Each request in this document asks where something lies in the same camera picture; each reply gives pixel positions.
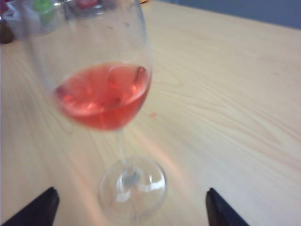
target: black object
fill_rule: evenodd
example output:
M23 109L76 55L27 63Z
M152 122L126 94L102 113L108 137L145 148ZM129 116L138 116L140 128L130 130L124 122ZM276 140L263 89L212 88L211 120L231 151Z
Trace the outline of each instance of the black object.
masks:
M59 196L50 187L2 226L52 226Z
M14 40L14 34L10 29L7 22L3 19L0 19L0 43L10 43Z
M207 192L206 207L210 226L249 226L213 188Z

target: wood grain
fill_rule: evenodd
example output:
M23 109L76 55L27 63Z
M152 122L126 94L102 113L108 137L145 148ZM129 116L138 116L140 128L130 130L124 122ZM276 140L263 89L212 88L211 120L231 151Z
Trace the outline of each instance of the wood grain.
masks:
M168 192L140 225L208 225L210 187L250 225L299 225L301 31L156 1L143 11L153 83L126 145L164 168ZM114 135L61 116L20 42L1 51L2 222L54 186L55 226L114 225L97 200Z

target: pink liquid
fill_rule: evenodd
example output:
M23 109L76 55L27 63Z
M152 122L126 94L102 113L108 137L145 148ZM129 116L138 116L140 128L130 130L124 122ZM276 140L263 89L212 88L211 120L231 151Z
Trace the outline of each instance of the pink liquid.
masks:
M136 115L150 81L143 67L107 63L74 73L56 88L55 97L73 119L97 129L118 129Z

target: light wood tabletop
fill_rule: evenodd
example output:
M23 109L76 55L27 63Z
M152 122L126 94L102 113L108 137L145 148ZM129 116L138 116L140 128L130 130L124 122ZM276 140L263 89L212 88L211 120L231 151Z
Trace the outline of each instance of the light wood tabletop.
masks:
M168 191L139 225L208 225L210 187L251 226L300 225L301 31L157 1L142 8L153 82L125 140L129 155L162 166ZM1 63L1 222L54 186L55 226L115 225L97 198L120 159L114 135L50 105L19 41L1 46Z

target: blue wall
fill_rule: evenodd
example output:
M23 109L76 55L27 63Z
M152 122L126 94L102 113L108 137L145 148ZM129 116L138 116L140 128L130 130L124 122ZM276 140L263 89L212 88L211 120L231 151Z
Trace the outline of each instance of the blue wall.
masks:
M301 0L165 0L301 29Z

